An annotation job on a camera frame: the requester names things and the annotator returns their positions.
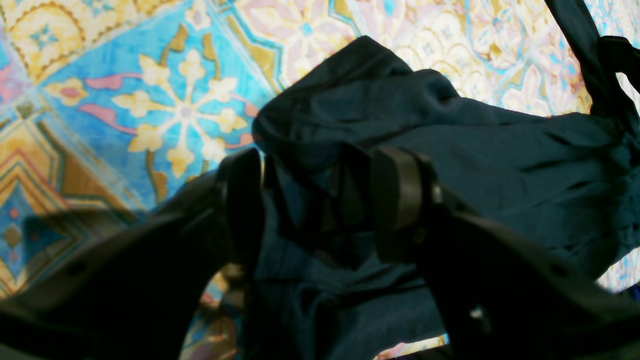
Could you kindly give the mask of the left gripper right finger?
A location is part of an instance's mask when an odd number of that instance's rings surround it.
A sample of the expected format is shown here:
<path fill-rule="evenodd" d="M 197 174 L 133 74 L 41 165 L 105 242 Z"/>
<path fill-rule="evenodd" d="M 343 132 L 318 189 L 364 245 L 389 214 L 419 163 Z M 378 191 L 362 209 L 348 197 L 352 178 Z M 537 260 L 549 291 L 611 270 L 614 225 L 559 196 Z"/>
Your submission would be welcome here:
<path fill-rule="evenodd" d="M 407 360 L 637 360 L 639 303 L 475 214 L 430 158 L 383 146 L 372 159 L 382 262 L 416 265 L 449 343 Z"/>

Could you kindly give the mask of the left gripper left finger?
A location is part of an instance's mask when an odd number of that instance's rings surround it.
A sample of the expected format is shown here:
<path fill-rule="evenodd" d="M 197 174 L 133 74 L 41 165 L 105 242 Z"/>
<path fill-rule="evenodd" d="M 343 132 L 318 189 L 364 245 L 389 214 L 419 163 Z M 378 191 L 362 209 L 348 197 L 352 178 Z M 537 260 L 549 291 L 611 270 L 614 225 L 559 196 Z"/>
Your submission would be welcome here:
<path fill-rule="evenodd" d="M 139 223 L 1 302 L 1 344 L 47 360 L 176 360 L 210 279 L 265 225 L 259 151 L 229 155 Z"/>

